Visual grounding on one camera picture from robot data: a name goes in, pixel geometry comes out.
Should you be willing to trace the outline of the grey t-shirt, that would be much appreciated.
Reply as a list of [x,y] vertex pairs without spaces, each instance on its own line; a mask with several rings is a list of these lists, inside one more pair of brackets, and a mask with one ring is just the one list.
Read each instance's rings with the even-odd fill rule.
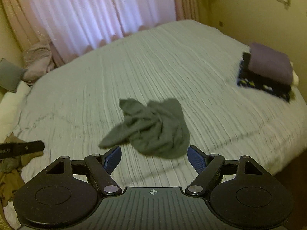
[[129,98],[119,101],[123,121],[100,141],[101,149],[130,143],[139,153],[175,159],[187,153],[190,133],[182,106],[176,98],[143,105]]

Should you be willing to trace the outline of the olive brown clothes pile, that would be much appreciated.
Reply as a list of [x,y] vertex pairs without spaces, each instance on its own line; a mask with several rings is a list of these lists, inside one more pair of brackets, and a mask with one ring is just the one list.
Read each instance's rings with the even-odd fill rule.
[[43,155],[43,151],[1,159],[1,206],[6,207],[12,201],[15,193],[25,182],[21,170],[32,159]]

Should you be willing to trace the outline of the white pillow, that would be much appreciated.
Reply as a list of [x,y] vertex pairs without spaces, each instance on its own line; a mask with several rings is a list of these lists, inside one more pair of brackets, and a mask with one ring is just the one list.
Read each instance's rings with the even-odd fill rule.
[[1,101],[1,143],[12,133],[30,87],[23,81],[18,85],[16,93],[7,92]]

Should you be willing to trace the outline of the striped white bedspread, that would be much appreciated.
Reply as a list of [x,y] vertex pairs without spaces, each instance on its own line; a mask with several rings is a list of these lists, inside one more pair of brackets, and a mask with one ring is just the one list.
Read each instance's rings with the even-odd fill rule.
[[[166,23],[96,49],[41,77],[12,131],[42,141],[4,209],[14,229],[284,229],[293,202],[275,179],[306,149],[306,103],[237,85],[249,47],[193,20]],[[145,156],[119,145],[111,177],[120,195],[89,182],[85,158],[123,121],[121,99],[176,98],[191,145],[225,158],[209,195],[187,195],[198,176],[187,153]]]

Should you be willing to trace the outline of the grey pillow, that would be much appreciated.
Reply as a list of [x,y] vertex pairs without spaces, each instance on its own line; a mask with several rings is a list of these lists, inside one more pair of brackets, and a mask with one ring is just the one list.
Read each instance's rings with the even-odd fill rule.
[[26,70],[12,64],[5,58],[1,59],[0,68],[1,87],[6,89],[8,92],[16,93],[19,83],[22,80]]

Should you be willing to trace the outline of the crumpled pink blanket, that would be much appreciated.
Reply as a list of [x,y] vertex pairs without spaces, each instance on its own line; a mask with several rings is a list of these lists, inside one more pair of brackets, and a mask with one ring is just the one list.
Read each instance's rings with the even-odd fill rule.
[[22,80],[35,83],[39,78],[52,71],[55,63],[52,58],[50,43],[42,39],[23,53],[25,73]]

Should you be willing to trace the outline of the folded dark patterned garment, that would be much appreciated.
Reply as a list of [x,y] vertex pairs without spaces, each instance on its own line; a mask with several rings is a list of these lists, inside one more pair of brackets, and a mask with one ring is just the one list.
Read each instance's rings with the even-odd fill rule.
[[242,53],[242,60],[239,64],[237,76],[237,85],[262,90],[268,94],[284,99],[286,102],[290,102],[290,93],[292,92],[291,86],[249,71],[248,65],[250,57],[250,53]]

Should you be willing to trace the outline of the folded purple garment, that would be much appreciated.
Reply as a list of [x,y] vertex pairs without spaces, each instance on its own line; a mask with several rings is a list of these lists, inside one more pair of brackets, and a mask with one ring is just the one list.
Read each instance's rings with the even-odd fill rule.
[[263,44],[251,43],[248,70],[285,85],[293,82],[289,57]]

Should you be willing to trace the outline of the sheer pink curtain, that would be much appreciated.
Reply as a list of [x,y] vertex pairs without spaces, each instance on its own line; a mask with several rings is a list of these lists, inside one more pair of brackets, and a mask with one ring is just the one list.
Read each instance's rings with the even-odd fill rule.
[[30,4],[66,63],[176,19],[174,0],[30,0]]

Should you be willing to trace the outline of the beige drape curtain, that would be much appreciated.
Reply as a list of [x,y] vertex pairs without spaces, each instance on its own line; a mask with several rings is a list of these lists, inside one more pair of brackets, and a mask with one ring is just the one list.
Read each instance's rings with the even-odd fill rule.
[[50,44],[52,58],[59,67],[64,60],[55,48],[43,23],[35,15],[31,0],[1,0],[8,22],[22,51],[28,50],[40,40],[47,40]]

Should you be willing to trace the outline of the wall socket plate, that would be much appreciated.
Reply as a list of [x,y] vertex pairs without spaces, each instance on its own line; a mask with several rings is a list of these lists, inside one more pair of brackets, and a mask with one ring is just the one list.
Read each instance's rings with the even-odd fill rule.
[[286,10],[291,6],[291,0],[277,0],[277,2],[282,3]]

